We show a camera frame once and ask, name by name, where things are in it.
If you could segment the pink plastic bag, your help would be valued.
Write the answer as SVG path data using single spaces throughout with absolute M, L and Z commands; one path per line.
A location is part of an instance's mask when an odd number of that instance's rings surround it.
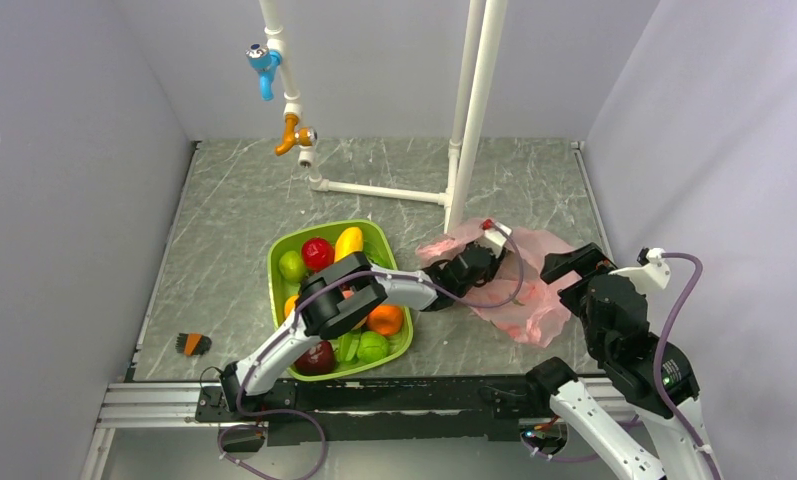
M 464 296 L 480 318 L 514 341 L 546 347 L 558 336 L 571 313 L 560 303 L 558 291 L 578 280 L 574 273 L 548 285 L 539 274 L 550 253 L 574 248 L 547 230 L 515 227 L 511 238 L 519 252 L 507 247 L 503 265 L 490 283 L 473 287 Z

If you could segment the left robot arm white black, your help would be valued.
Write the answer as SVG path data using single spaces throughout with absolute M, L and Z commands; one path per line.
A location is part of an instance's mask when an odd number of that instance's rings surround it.
M 349 254 L 307 278 L 293 311 L 268 340 L 222 370 L 222 407 L 238 420 L 253 417 L 281 373 L 320 342 L 350 332 L 380 305 L 450 307 L 491 281 L 505 257 L 502 247 L 472 242 L 450 260 L 408 272 L 375 265 L 362 252 Z

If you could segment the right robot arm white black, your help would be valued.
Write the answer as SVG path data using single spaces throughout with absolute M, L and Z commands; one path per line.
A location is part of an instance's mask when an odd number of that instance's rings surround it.
M 551 284 L 569 273 L 578 280 L 559 291 L 561 304 L 582 323 L 587 350 L 642 420 L 656 449 L 650 454 L 593 397 L 558 357 L 526 375 L 525 401 L 538 415 L 553 413 L 573 428 L 619 479 L 719 479 L 706 432 L 700 389 L 687 356 L 668 340 L 680 308 L 703 267 L 695 270 L 661 334 L 650 330 L 649 294 L 671 279 L 674 254 L 643 249 L 637 266 L 619 268 L 595 244 L 546 256 L 540 273 Z

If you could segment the red fake fruit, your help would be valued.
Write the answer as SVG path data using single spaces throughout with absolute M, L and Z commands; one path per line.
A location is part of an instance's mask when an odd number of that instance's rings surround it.
M 335 250 L 326 239 L 312 237 L 302 245 L 301 257 L 307 269 L 316 273 L 334 263 Z

